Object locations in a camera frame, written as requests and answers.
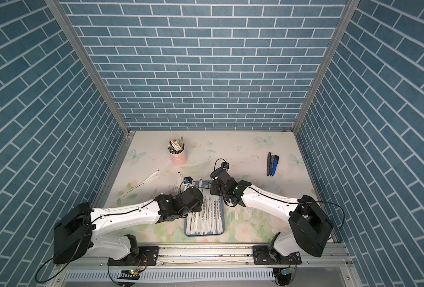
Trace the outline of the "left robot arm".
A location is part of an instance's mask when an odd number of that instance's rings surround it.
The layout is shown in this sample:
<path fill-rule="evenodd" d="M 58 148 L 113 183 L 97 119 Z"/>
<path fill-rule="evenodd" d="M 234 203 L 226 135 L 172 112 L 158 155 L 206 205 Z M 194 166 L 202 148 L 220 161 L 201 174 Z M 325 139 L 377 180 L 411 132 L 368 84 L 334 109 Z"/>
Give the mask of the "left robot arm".
<path fill-rule="evenodd" d="M 118 208 L 92 208 L 81 203 L 54 227 L 56 265 L 82 257 L 108 258 L 113 266 L 133 265 L 141 261 L 135 236 L 112 236 L 112 232 L 131 226 L 159 224 L 186 218 L 201 212 L 204 196 L 196 187 L 173 196 L 162 194 L 145 203 Z"/>

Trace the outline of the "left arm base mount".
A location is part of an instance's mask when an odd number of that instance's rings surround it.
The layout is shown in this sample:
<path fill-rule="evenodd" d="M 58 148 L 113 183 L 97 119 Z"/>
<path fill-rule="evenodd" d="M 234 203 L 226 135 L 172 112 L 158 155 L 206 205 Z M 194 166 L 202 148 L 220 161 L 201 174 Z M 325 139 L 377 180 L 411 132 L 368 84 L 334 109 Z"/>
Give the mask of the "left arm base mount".
<path fill-rule="evenodd" d="M 158 260 L 159 246 L 141 246 L 136 252 L 120 260 L 108 259 L 108 266 L 155 266 Z"/>

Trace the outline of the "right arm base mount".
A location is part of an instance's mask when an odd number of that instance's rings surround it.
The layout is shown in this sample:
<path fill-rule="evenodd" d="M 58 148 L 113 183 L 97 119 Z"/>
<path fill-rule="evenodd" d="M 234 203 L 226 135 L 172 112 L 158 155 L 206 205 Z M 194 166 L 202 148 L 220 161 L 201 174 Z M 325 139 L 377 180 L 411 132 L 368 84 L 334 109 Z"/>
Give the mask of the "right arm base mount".
<path fill-rule="evenodd" d="M 255 245 L 252 247 L 253 261 L 255 265 L 299 265 L 302 260 L 299 252 L 294 252 L 288 256 L 279 254 L 270 245 Z"/>

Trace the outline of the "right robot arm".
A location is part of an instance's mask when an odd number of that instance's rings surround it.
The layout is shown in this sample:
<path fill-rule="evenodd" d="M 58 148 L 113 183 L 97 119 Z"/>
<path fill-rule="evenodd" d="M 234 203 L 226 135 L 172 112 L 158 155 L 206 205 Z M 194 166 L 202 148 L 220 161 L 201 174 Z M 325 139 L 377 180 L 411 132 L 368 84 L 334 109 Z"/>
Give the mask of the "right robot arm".
<path fill-rule="evenodd" d="M 279 196 L 248 181 L 237 182 L 222 167 L 213 171 L 210 178 L 212 194 L 223 197 L 226 203 L 264 211 L 290 226 L 289 233 L 277 233 L 267 247 L 274 261 L 280 262 L 299 251 L 313 257 L 322 256 L 333 231 L 333 222 L 312 197 Z"/>

